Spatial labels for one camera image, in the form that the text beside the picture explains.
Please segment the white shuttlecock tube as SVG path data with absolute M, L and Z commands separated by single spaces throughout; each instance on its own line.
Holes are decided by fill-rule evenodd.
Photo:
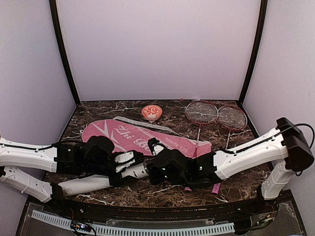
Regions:
M 120 171 L 117 175 L 117 181 L 110 177 L 102 175 L 92 175 L 89 177 L 76 178 L 64 182 L 60 182 L 58 185 L 62 188 L 65 196 L 74 196 L 88 192 L 94 192 L 97 190 L 109 188 L 112 186 L 121 186 L 127 183 L 129 180 L 138 180 L 140 178 L 148 176 L 143 164 L 138 164 L 132 167 L 125 168 L 124 171 Z

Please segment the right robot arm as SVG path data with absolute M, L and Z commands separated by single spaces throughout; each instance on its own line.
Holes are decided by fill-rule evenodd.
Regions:
M 255 213 L 268 208 L 270 200 L 279 196 L 293 175 L 306 170 L 315 161 L 299 124 L 287 118 L 278 119 L 277 126 L 259 138 L 197 158 L 168 149 L 155 138 L 148 144 L 154 157 L 145 168 L 152 185 L 167 181 L 190 188 L 207 188 L 239 172 L 274 161 L 275 167 L 258 189 L 259 196 L 251 203 Z

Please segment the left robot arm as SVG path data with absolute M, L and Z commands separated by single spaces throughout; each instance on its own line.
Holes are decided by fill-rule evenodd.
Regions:
M 146 177 L 143 161 L 144 155 L 135 150 L 114 152 L 113 142 L 104 136 L 92 136 L 85 143 L 60 141 L 49 146 L 0 140 L 1 182 L 41 202 L 50 202 L 58 214 L 69 211 L 69 202 L 64 196 L 117 187 Z M 53 184 L 28 175 L 20 167 L 77 178 Z

